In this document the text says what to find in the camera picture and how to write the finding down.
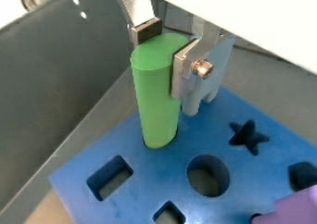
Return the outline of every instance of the green cylinder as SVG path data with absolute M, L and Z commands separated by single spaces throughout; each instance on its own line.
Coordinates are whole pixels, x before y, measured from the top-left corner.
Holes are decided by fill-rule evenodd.
M 131 56 L 143 141 L 153 149 L 175 137 L 180 102 L 171 96 L 172 55 L 185 43 L 181 35 L 161 34 L 140 44 Z

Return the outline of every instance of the purple object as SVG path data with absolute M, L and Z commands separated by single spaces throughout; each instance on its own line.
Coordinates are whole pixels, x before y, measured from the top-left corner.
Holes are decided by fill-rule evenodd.
M 275 212 L 252 218 L 252 224 L 315 224 L 317 185 L 275 201 Z

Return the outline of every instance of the square hole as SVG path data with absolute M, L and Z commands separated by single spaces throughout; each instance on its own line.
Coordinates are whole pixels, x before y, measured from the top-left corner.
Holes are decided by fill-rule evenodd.
M 153 222 L 156 224 L 183 224 L 185 222 L 184 216 L 175 207 L 175 204 L 168 201 L 153 215 Z
M 102 201 L 131 177 L 133 171 L 124 159 L 114 156 L 86 179 L 93 196 Z

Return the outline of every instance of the gray wall panel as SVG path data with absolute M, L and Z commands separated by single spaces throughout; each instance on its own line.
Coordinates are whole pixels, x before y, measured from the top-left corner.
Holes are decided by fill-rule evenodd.
M 78 2 L 54 0 L 0 31 L 0 209 L 128 65 L 116 1 Z

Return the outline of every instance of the white surface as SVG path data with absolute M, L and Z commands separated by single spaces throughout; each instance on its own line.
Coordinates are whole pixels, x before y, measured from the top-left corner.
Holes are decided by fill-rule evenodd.
M 1 29 L 25 13 L 25 9 L 19 0 L 0 0 L 0 9 Z
M 317 74 L 315 0 L 165 0 Z

